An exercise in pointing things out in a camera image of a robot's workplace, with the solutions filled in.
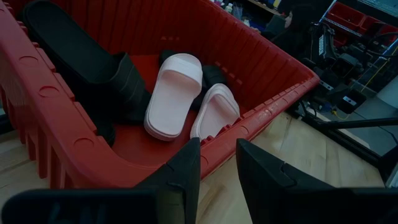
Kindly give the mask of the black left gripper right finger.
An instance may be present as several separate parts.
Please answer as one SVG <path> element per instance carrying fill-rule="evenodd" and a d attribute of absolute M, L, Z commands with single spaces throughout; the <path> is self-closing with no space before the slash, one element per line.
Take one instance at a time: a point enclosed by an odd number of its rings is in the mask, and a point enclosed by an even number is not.
<path fill-rule="evenodd" d="M 336 188 L 245 139 L 236 162 L 253 223 L 397 224 L 397 189 Z"/>

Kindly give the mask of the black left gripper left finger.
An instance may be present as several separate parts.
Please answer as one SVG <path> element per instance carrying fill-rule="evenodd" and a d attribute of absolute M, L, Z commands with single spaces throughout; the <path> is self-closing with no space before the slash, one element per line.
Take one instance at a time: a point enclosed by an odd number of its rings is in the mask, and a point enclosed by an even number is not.
<path fill-rule="evenodd" d="M 195 223 L 200 140 L 192 138 L 131 188 L 28 190 L 3 206 L 3 223 Z"/>

